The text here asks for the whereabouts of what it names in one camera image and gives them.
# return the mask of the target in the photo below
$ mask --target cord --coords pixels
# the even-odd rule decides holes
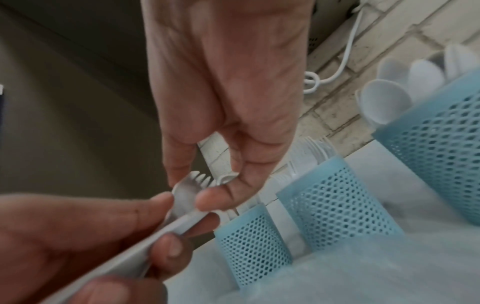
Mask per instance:
[[[313,87],[303,90],[304,94],[314,93],[319,88],[320,85],[326,85],[334,82],[344,72],[345,67],[347,66],[347,62],[349,61],[349,58],[350,58],[352,46],[354,45],[355,36],[357,35],[357,31],[359,30],[359,27],[360,27],[360,22],[362,21],[362,17],[364,15],[364,12],[362,10],[364,5],[365,3],[362,3],[358,7],[352,10],[352,13],[358,13],[358,16],[350,32],[350,37],[348,38],[348,42],[346,44],[345,54],[343,56],[343,60],[341,61],[341,64],[338,70],[331,77],[323,80],[320,79],[320,77],[314,72],[305,72],[305,77],[309,77],[312,79],[305,79],[303,83],[306,85],[313,85]]]

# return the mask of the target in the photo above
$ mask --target clear plastic bag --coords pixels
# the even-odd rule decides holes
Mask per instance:
[[[348,240],[217,303],[479,303],[478,232]]]

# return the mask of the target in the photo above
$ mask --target mesh container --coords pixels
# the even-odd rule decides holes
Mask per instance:
[[[373,136],[480,225],[480,71],[452,82]]]
[[[277,197],[314,251],[346,238],[403,233],[338,156],[294,181]]]
[[[265,277],[292,256],[263,204],[215,231],[215,239],[240,288]]]

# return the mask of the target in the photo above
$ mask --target white tabletop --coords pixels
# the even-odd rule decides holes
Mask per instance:
[[[467,230],[478,235],[479,228],[443,203],[378,142],[369,143],[346,161],[409,236],[425,240],[439,233]],[[294,259],[307,255],[305,241],[281,203],[276,200],[267,209]],[[238,288],[215,240],[198,248],[187,269],[166,285],[169,304],[210,303]]]

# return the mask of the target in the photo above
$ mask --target hand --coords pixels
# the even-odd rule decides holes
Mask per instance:
[[[303,98],[312,0],[142,0],[163,163],[173,186],[196,143],[218,131],[239,176],[200,193],[200,210],[258,192],[287,152]]]
[[[171,193],[131,201],[0,196],[0,303],[37,303],[54,293],[150,235],[173,201]],[[218,224],[215,214],[208,215],[187,235],[212,231]],[[150,252],[154,277],[99,278],[71,303],[166,302],[162,281],[183,270],[191,256],[187,239],[166,235]]]

